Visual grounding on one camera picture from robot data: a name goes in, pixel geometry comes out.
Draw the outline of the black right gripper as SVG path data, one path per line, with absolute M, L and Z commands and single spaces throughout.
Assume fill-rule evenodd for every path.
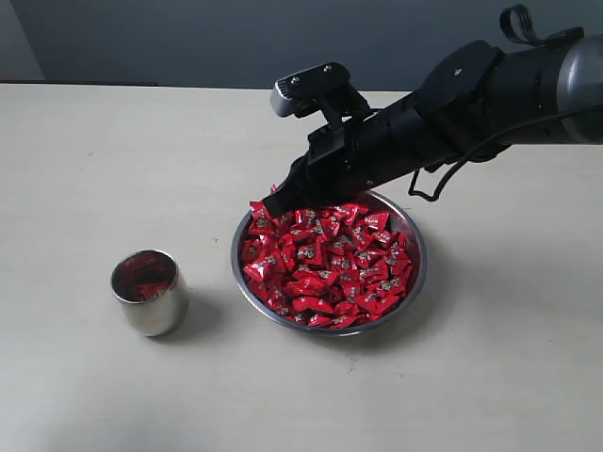
M 408 95 L 347 126 L 343 137 L 316 140 L 262 203 L 272 218 L 340 204 L 451 156 L 450 140 L 419 115 L 415 96 Z

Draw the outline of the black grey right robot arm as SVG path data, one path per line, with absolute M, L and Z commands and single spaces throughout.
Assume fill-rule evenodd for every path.
M 513 145 L 600 144 L 601 37 L 574 27 L 539 38 L 521 4 L 504 9 L 499 26 L 518 52 L 470 42 L 417 90 L 381 109 L 336 62 L 276 81 L 276 115 L 321 113 L 326 122 L 265 198 L 268 211 L 276 217 L 339 205 L 421 171 L 441 169 L 450 179 L 465 164 L 490 161 Z

